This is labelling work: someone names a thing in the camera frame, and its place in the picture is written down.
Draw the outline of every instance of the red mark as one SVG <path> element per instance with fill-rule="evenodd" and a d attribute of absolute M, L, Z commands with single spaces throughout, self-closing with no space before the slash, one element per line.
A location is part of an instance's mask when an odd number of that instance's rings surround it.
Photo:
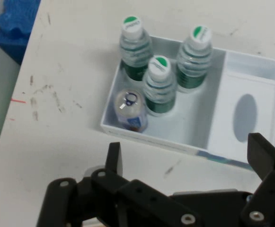
<path fill-rule="evenodd" d="M 26 103 L 25 101 L 16 100 L 16 99 L 13 99 L 13 98 L 11 98 L 11 101 L 12 101 L 12 102 L 18 102 L 18 103 Z"/>

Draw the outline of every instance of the blue foam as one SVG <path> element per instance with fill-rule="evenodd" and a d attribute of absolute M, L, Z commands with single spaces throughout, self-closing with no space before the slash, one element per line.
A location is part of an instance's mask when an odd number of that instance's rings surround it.
<path fill-rule="evenodd" d="M 22 63 L 40 0 L 5 0 L 0 15 L 0 48 Z"/>

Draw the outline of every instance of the small bottle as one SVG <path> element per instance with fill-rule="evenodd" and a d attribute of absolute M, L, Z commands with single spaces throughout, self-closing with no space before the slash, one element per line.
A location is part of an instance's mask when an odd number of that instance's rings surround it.
<path fill-rule="evenodd" d="M 147 128 L 148 119 L 143 96 L 136 90 L 120 91 L 114 101 L 118 121 L 125 129 L 142 132 Z"/>
<path fill-rule="evenodd" d="M 179 91 L 190 92 L 204 81 L 212 58 L 211 37 L 209 28 L 196 26 L 181 44 L 176 69 Z"/>
<path fill-rule="evenodd" d="M 153 48 L 151 38 L 138 17 L 124 19 L 119 46 L 126 74 L 132 80 L 142 81 L 149 60 L 153 57 Z"/>
<path fill-rule="evenodd" d="M 168 58 L 161 55 L 151 58 L 143 78 L 148 112 L 154 116 L 169 112 L 175 104 L 176 89 L 176 77 Z"/>

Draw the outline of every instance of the white tray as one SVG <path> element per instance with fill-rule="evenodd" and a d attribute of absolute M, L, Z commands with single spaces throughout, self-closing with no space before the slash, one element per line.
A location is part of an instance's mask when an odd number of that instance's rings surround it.
<path fill-rule="evenodd" d="M 175 66 L 180 41 L 151 37 L 154 54 Z M 101 127 L 108 134 L 187 154 L 209 154 L 247 163 L 247 136 L 259 132 L 275 145 L 275 60 L 214 48 L 212 66 L 194 92 L 177 92 L 174 109 L 163 117 L 148 115 L 143 133 L 117 121 L 114 98 L 132 87 L 122 63 L 117 67 Z"/>

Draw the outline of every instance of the oval opening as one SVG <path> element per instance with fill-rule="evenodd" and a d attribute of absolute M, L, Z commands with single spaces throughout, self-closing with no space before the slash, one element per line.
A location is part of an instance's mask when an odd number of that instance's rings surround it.
<path fill-rule="evenodd" d="M 233 128 L 238 141 L 248 140 L 248 134 L 253 132 L 257 121 L 257 106 L 252 95 L 243 95 L 237 102 Z"/>

